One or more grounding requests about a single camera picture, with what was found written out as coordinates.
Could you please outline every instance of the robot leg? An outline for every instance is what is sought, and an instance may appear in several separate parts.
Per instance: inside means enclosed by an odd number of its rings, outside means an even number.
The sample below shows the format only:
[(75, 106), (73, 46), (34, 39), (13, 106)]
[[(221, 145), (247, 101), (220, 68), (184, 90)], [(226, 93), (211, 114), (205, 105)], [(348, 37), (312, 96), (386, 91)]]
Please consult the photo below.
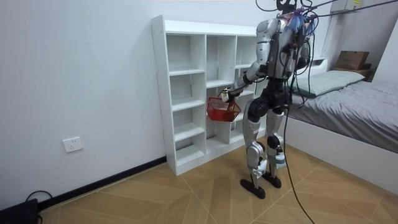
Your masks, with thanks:
[(246, 157), (251, 181), (242, 179), (240, 184), (246, 190), (260, 199), (266, 197), (264, 189), (259, 186), (258, 178), (266, 173), (267, 159), (265, 147), (257, 142), (257, 134), (260, 128), (260, 118), (268, 111), (267, 99), (264, 97), (249, 100), (243, 115), (243, 136), (246, 145)]
[(267, 114), (267, 160), (269, 162), (269, 172), (262, 177), (270, 182), (274, 187), (281, 188), (282, 182), (277, 177), (279, 168), (286, 166), (285, 155), (282, 150), (284, 139), (278, 135), (278, 129), (283, 120), (284, 112), (281, 108), (275, 108)]

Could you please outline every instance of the humanoid robot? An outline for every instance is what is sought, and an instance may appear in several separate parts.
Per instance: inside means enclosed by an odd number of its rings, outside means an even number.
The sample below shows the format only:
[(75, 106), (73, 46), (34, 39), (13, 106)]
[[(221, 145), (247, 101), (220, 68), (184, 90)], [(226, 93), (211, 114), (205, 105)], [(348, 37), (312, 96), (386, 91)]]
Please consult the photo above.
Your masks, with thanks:
[[(293, 29), (289, 27), (291, 18), (295, 15), (292, 12), (294, 10), (295, 5), (289, 5), (288, 2), (283, 15), (259, 23), (257, 60), (239, 80), (221, 93), (223, 101), (230, 102), (239, 96), (244, 87), (262, 79), (268, 79), (268, 84), (261, 96), (248, 101), (243, 116), (243, 136), (251, 181), (242, 179), (240, 184), (261, 199), (266, 197), (266, 193), (259, 186), (258, 178), (265, 178), (276, 188), (282, 186), (277, 177), (277, 170), (285, 166), (282, 150), (284, 139), (277, 134), (277, 131), (284, 111), (291, 101), (284, 85), (295, 70), (306, 67), (310, 63), (306, 24), (303, 23), (301, 27), (293, 27)], [(260, 118), (265, 115), (267, 115), (266, 147), (256, 141)]]

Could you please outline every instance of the plastic basket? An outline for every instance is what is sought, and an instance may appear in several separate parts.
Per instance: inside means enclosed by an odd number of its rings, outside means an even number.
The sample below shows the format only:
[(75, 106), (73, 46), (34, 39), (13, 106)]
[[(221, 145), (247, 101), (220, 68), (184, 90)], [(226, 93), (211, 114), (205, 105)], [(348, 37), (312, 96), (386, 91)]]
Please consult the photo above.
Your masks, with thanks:
[(207, 99), (207, 114), (213, 121), (232, 122), (240, 112), (241, 109), (235, 101), (225, 103), (221, 98)]

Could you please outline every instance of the wooden floor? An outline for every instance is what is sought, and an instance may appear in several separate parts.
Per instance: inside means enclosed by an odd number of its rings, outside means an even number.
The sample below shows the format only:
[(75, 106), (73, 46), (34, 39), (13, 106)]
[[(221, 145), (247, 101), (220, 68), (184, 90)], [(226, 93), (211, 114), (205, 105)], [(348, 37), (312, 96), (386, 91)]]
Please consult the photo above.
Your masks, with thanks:
[[(264, 200), (240, 186), (249, 178), (244, 150), (178, 177), (163, 164), (42, 212), (44, 224), (310, 223), (286, 167), (279, 171), (281, 189), (261, 179)], [(315, 223), (398, 223), (398, 196), (291, 147), (287, 158), (298, 197)]]

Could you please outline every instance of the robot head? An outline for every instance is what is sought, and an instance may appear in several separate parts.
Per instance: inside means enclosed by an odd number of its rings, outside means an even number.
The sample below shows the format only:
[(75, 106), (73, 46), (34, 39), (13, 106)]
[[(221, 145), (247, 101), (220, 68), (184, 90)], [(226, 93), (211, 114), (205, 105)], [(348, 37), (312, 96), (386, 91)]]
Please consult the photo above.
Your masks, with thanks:
[(276, 7), (279, 11), (282, 11), (282, 14), (287, 14), (293, 12), (297, 8), (297, 0), (294, 0), (294, 4), (290, 4), (291, 0), (285, 0), (285, 3), (282, 3), (284, 0), (276, 0)]

